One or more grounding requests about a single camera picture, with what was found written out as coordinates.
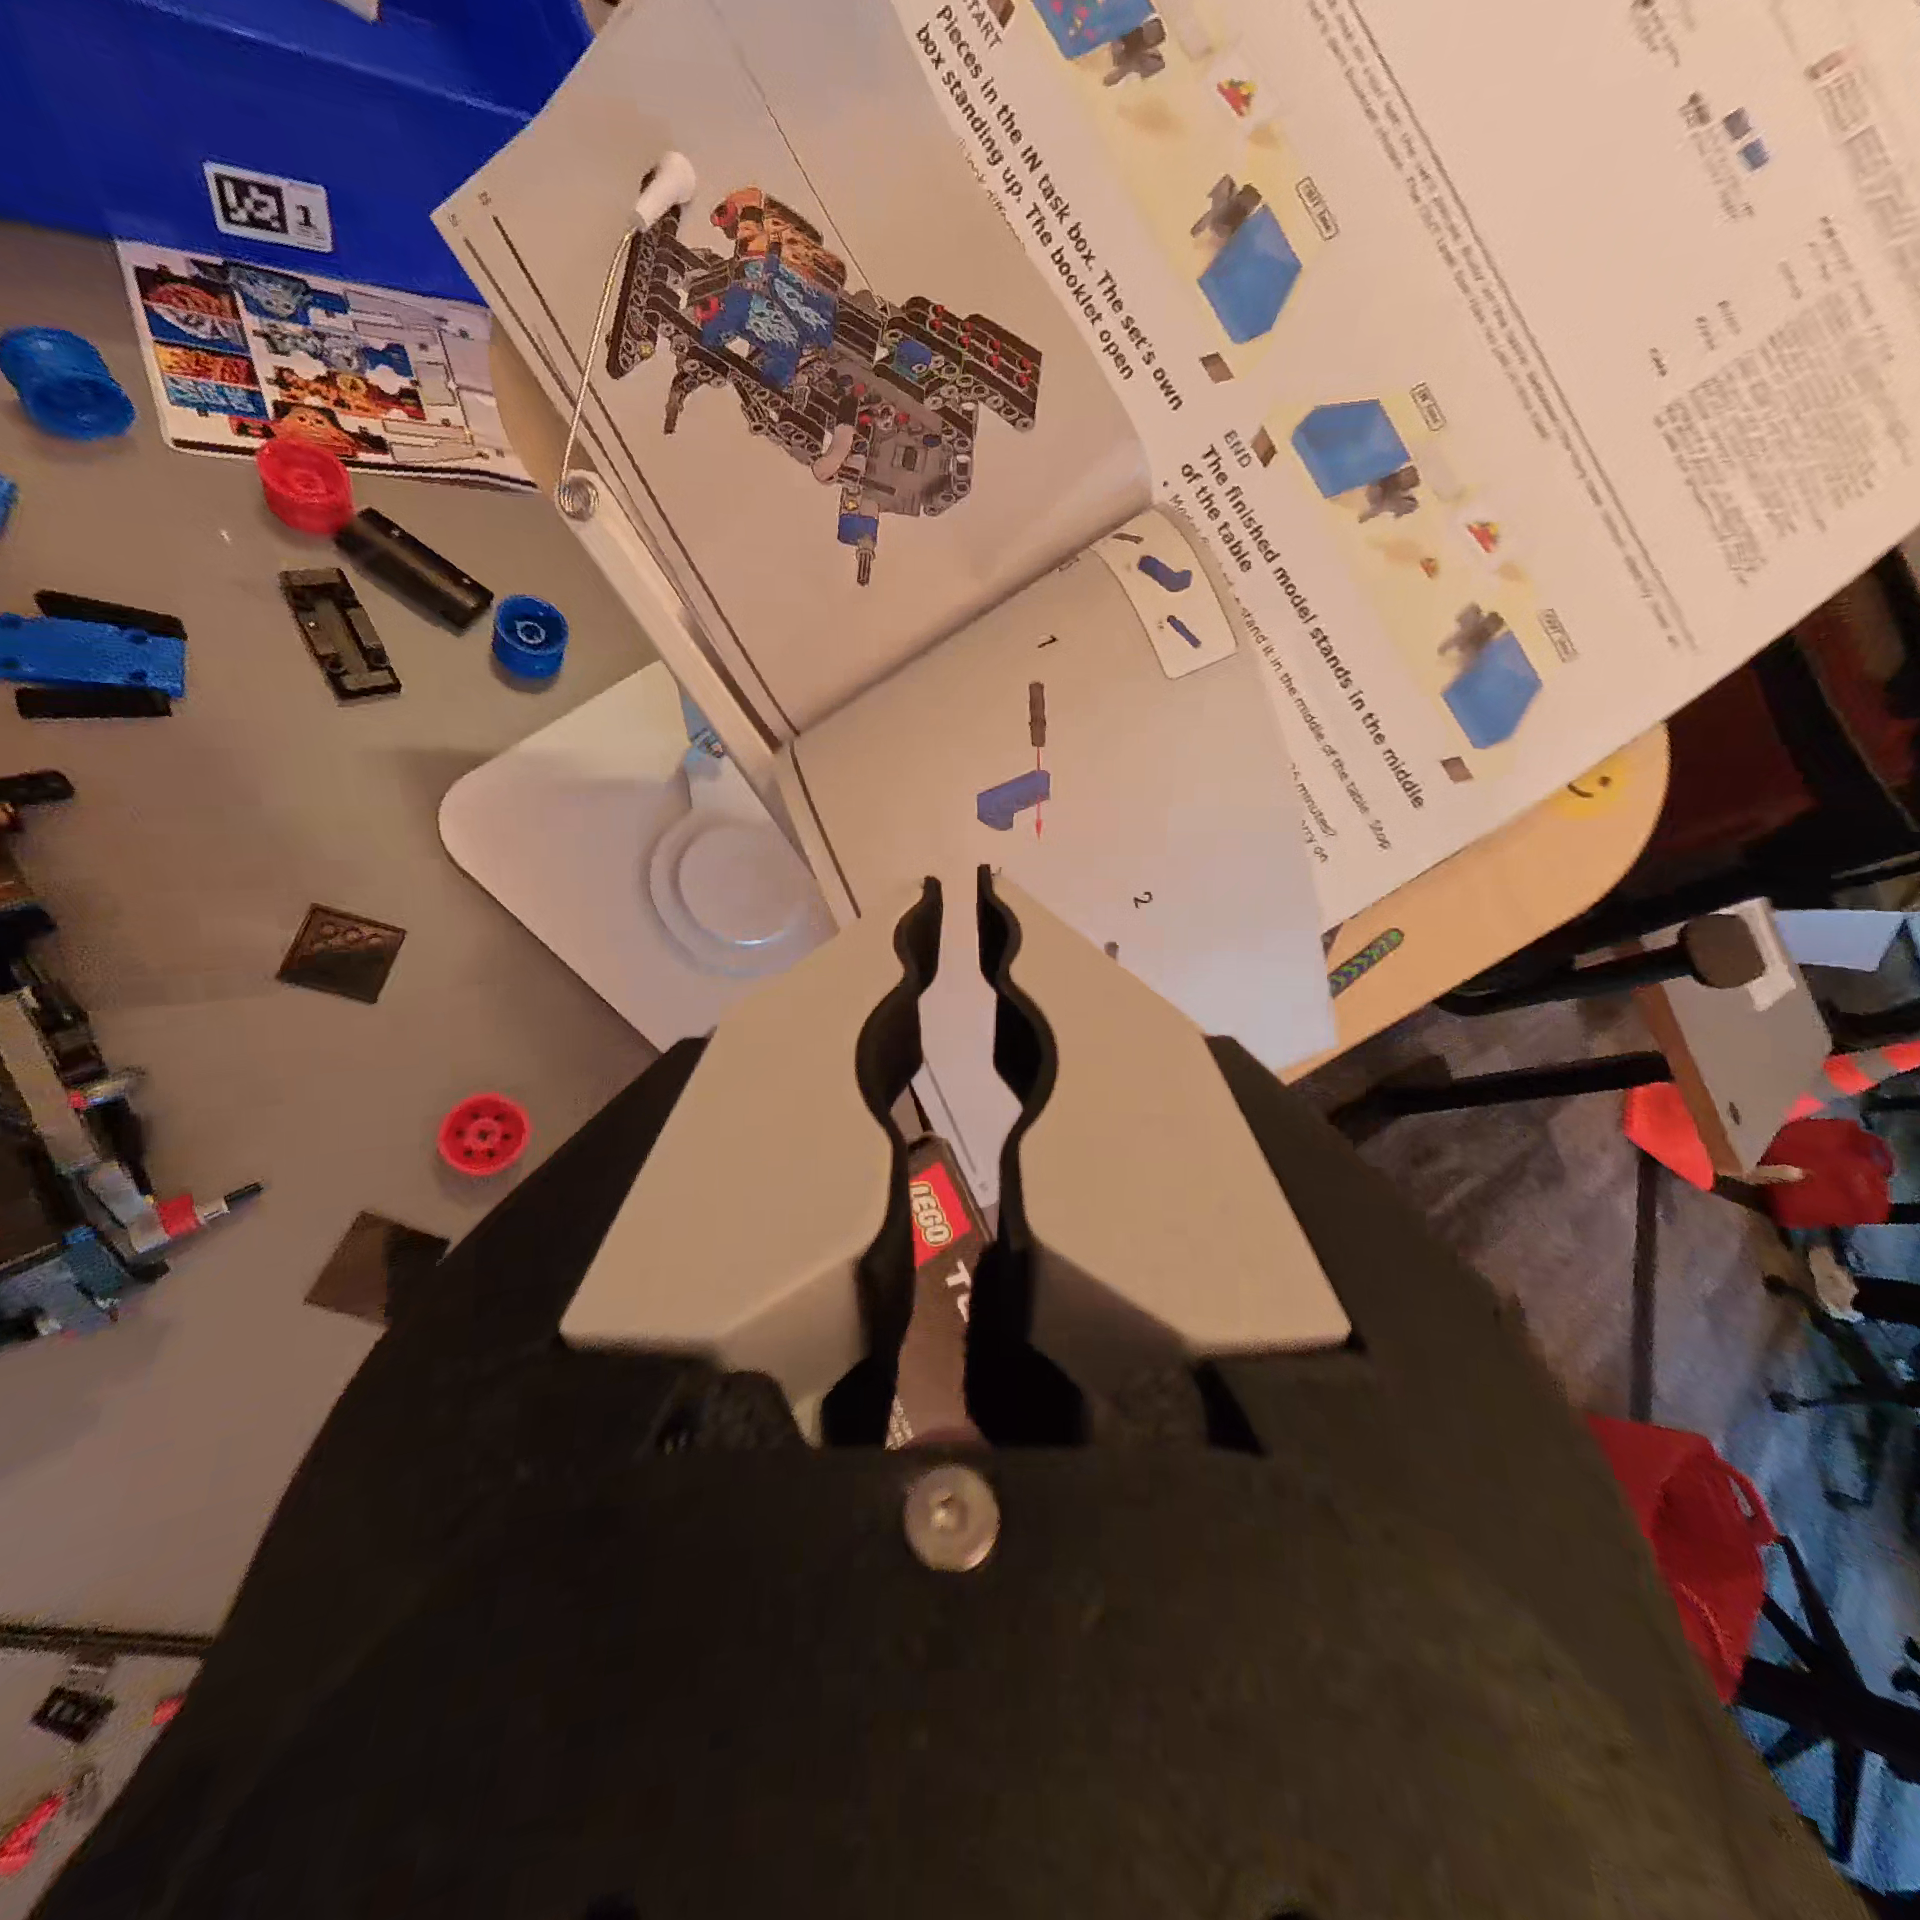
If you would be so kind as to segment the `colourful sticker sheet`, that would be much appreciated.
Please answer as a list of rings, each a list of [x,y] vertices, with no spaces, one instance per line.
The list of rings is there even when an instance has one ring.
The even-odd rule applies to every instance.
[[[295,439],[352,473],[527,493],[481,304],[117,239],[169,447],[254,458]]]

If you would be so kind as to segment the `blue long beam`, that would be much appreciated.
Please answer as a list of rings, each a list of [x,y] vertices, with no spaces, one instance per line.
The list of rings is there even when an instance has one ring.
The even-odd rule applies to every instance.
[[[185,624],[41,590],[34,612],[3,612],[3,684],[31,722],[167,717],[185,696]]]

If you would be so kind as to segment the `black square printed tile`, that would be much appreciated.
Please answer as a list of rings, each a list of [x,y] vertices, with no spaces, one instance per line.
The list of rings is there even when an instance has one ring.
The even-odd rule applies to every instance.
[[[312,1279],[305,1304],[386,1327],[399,1295],[449,1252],[442,1234],[378,1210],[360,1210]]]

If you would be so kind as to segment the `black long beam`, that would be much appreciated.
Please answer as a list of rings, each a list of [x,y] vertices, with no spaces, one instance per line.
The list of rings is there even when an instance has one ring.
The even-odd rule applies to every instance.
[[[358,511],[331,541],[374,583],[449,632],[467,632],[491,612],[491,588],[379,509]]]

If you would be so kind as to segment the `black frame plate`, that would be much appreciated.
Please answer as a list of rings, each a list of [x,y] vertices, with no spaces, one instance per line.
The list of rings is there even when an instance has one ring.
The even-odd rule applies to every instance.
[[[283,569],[280,591],[337,704],[401,696],[401,673],[343,569]]]

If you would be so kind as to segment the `black toy truck model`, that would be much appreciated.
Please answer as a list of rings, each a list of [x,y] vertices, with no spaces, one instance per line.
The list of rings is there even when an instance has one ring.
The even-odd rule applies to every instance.
[[[61,770],[3,780],[3,1344],[112,1327],[192,1239],[249,1208],[264,1184],[165,1192],[135,1096],[53,965],[58,919],[22,864],[31,814],[72,802]]]

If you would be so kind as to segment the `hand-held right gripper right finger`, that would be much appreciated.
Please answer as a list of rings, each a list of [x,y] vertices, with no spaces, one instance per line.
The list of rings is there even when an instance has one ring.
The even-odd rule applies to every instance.
[[[1221,1365],[1334,1353],[1354,1320],[1215,1041],[987,865],[977,945],[1015,1119],[967,1414],[998,1448],[1249,1448]]]

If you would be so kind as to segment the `instruction booklet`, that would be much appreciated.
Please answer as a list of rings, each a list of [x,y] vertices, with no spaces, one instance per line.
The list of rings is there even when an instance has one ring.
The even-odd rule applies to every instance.
[[[624,5],[505,164],[586,210],[663,142],[696,174],[618,377],[727,391],[792,541],[749,646],[835,927],[979,862],[1213,1033],[1334,1038],[1289,753],[1221,564],[1153,500],[1090,348],[992,208],[894,5]],[[435,225],[486,298],[465,253]]]

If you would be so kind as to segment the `grey desk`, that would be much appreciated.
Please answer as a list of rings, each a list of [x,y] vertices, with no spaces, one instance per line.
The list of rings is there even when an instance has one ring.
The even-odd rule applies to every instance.
[[[360,1210],[465,1236],[525,1168],[465,1181],[437,1153],[472,1093],[534,1117],[534,1164],[656,1048],[445,852],[445,793],[653,656],[539,496],[390,474],[355,490],[497,591],[573,626],[561,678],[520,688],[487,637],[358,590],[401,678],[342,706],[280,573],[337,562],[266,506],[247,462],[163,444],[114,253],[5,225],[5,329],[94,342],[130,434],[67,444],[5,391],[5,607],[67,590],[169,612],[189,695],[150,722],[29,724],[5,768],[78,796],[22,862],[63,932],[106,1055],[143,1070],[151,1172],[198,1194],[264,1184],[111,1329],[5,1353],[5,1617],[216,1632],[287,1481],[378,1333],[305,1304]],[[407,929],[376,1006],[282,984],[309,904]]]

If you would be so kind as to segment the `blue storage bin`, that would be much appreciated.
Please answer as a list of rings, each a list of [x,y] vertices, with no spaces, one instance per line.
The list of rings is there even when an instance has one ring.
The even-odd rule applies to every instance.
[[[479,302],[435,210],[590,42],[577,2],[5,2],[5,220]]]

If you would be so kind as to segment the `black grid plate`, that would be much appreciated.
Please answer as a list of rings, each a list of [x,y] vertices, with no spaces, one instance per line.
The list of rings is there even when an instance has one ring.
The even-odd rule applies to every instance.
[[[313,903],[280,959],[274,978],[280,984],[376,1006],[405,938],[407,929],[397,922]]]

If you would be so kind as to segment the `printed task instruction sheet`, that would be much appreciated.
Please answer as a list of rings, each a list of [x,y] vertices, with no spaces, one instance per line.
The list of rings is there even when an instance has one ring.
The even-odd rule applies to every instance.
[[[1907,2],[894,5],[1345,920],[1915,535]]]

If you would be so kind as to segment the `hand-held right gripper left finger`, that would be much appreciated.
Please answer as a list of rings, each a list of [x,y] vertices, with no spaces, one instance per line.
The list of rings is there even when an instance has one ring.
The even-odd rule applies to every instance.
[[[936,877],[713,1029],[562,1319],[574,1351],[766,1376],[803,1428],[881,1447],[918,1300],[909,1136]]]

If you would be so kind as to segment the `red bag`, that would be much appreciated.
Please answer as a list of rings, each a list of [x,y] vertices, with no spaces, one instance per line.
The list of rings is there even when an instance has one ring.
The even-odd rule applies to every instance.
[[[1592,1414],[1590,1428],[1627,1502],[1720,1703],[1738,1703],[1768,1596],[1769,1511],[1710,1438]]]

